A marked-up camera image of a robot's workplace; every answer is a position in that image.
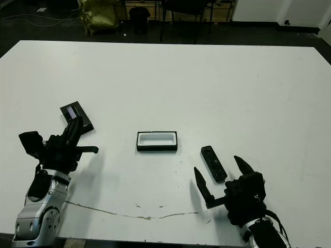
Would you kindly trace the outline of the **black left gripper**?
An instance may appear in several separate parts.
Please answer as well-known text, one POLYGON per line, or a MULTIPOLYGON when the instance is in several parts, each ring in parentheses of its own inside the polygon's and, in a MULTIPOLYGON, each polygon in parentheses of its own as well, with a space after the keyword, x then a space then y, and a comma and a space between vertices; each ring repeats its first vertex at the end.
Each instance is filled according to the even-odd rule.
POLYGON ((82 129, 83 118, 78 116, 68 122, 64 135, 51 135, 42 151, 42 168, 70 173, 77 169, 82 153, 97 154, 96 146, 78 146, 82 129))

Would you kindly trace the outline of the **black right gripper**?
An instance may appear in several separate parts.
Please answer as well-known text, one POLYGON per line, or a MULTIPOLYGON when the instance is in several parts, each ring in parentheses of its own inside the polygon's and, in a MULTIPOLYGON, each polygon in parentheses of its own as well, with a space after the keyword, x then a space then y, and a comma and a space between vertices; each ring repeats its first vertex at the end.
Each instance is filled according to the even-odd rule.
POLYGON ((206 186, 200 171, 194 167, 197 187, 206 202, 208 209, 224 205, 232 225, 243 227, 244 224, 265 216, 266 197, 264 178, 241 157, 234 156, 241 172, 238 179, 225 182, 225 196, 215 199, 206 186))

